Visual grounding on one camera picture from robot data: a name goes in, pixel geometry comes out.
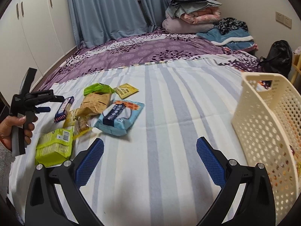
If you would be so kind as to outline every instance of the wardrobe handle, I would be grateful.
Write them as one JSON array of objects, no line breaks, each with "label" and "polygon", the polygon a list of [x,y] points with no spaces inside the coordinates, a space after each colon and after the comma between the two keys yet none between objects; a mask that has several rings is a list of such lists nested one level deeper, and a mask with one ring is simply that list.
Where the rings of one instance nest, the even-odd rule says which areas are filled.
[{"label": "wardrobe handle", "polygon": [[23,2],[21,2],[21,11],[22,11],[22,16],[24,17]]},{"label": "wardrobe handle", "polygon": [[19,16],[20,16],[20,14],[19,14],[19,4],[17,3],[17,17],[18,17],[18,19],[19,19]]},{"label": "wardrobe handle", "polygon": [[50,6],[52,7],[52,0],[49,0],[50,1]]}]

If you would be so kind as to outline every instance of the green snack package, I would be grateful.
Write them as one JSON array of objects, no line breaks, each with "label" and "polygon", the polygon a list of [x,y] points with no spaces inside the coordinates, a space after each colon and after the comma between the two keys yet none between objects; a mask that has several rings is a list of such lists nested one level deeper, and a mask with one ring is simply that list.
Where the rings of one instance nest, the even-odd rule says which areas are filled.
[{"label": "green snack package", "polygon": [[72,140],[73,128],[43,134],[36,147],[36,162],[50,167],[68,160],[72,152]]},{"label": "green snack package", "polygon": [[84,89],[84,96],[89,95],[90,93],[114,93],[115,91],[109,86],[101,83],[95,83]]}]

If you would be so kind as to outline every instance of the light blue striped sheet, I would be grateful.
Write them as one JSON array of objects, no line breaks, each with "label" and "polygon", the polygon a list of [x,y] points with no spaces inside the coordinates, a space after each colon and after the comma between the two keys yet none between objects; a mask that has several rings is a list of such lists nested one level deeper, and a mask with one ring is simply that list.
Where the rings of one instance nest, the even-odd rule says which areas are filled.
[{"label": "light blue striped sheet", "polygon": [[[101,161],[80,189],[92,210],[107,226],[196,225],[220,191],[196,152],[197,139],[205,136],[227,158],[246,165],[231,126],[241,91],[240,72],[217,66],[208,57],[98,72],[52,89],[57,95],[74,96],[72,108],[78,108],[83,89],[96,82],[133,85],[140,91],[128,99],[145,103],[145,108],[127,136],[114,138],[94,129],[76,141],[73,157],[96,137],[105,143]],[[41,133],[62,126],[53,123],[59,106],[50,103],[52,111],[39,114],[32,144],[12,165],[9,195],[23,218],[35,147]],[[57,188],[68,218],[76,221]],[[233,217],[242,192],[226,220]]]}]

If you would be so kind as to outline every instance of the wardrobe door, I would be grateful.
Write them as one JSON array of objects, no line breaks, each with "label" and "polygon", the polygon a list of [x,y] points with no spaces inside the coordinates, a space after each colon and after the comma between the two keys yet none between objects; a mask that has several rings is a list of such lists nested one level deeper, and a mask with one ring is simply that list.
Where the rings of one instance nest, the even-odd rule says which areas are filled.
[{"label": "wardrobe door", "polygon": [[[19,93],[28,68],[38,69],[23,33],[21,16],[19,0],[12,0],[0,19],[0,91],[8,104]],[[38,69],[32,87],[41,78]]]},{"label": "wardrobe door", "polygon": [[64,56],[51,20],[48,0],[20,1],[26,40],[40,71],[45,74]]},{"label": "wardrobe door", "polygon": [[64,54],[67,54],[76,46],[68,0],[48,0],[48,6],[58,40]]}]

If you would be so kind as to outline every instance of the clothing pile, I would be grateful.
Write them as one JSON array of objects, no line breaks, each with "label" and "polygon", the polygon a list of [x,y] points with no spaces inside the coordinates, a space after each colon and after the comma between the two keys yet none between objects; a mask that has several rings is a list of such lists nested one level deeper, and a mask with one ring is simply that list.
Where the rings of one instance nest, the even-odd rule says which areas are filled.
[{"label": "clothing pile", "polygon": [[207,33],[197,33],[197,37],[230,50],[251,52],[258,49],[257,44],[254,43],[254,38],[249,33],[246,22],[235,18],[225,18],[214,24],[214,29]]},{"label": "clothing pile", "polygon": [[216,0],[167,0],[166,20],[163,28],[172,34],[206,33],[214,28],[221,17]]}]

